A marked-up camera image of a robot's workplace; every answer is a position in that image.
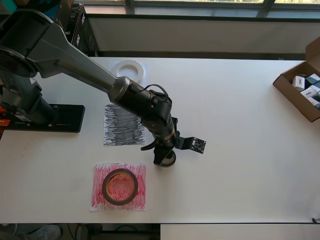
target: window frame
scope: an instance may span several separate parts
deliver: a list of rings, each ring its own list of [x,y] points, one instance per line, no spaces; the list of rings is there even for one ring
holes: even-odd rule
[[[77,3],[99,6],[122,6],[128,8],[181,8],[181,9],[226,9],[226,10],[259,10],[257,17],[265,18],[269,11],[320,11],[320,4],[275,3],[275,0],[264,0],[262,3],[249,2],[200,2],[200,1],[167,1],[167,0],[75,0]]]

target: paper sheet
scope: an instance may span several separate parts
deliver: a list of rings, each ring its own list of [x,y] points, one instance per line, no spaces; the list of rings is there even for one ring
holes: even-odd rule
[[[134,145],[146,142],[141,119],[121,107],[109,104],[104,108],[104,146]]]
[[[138,181],[135,198],[128,204],[116,206],[109,203],[102,194],[102,185],[106,176],[116,169],[128,169]],[[146,208],[146,165],[130,163],[102,163],[94,169],[90,211],[102,210],[145,210]]]

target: roll of tape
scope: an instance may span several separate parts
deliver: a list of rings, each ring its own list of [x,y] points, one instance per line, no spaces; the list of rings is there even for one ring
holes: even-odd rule
[[[110,180],[112,178],[114,178],[115,176],[120,175],[120,174],[128,175],[132,179],[132,181],[133,181],[133,190],[132,190],[132,193],[130,194],[130,196],[127,197],[126,199],[116,200],[116,199],[112,198],[112,196],[109,193],[109,183],[110,183]],[[121,205],[125,205],[125,204],[130,203],[135,198],[137,192],[138,192],[138,180],[137,180],[137,177],[131,171],[129,171],[128,169],[118,168],[116,170],[113,170],[103,180],[103,184],[102,184],[103,197],[109,203],[111,203],[113,205],[121,206]]]
[[[137,75],[134,79],[131,79],[131,80],[136,82],[137,84],[140,83],[142,81],[142,78],[144,77],[144,68],[141,66],[140,63],[136,61],[133,61],[133,60],[120,61],[112,68],[111,73],[116,77],[119,77],[118,71],[121,68],[124,68],[125,66],[132,66],[136,69]]]

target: shoe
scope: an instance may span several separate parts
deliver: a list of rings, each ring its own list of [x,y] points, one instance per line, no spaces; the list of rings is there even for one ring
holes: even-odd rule
[[[57,225],[47,225],[31,234],[24,235],[25,240],[60,240],[62,231]]]

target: red scribbled paper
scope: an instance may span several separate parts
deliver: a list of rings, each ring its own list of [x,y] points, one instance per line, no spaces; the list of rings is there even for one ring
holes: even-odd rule
[[[116,206],[105,200],[102,184],[106,176],[116,169],[128,169],[138,181],[135,198],[126,205]],[[130,163],[102,163],[94,168],[93,188],[90,211],[100,210],[145,210],[146,209],[146,165]]]

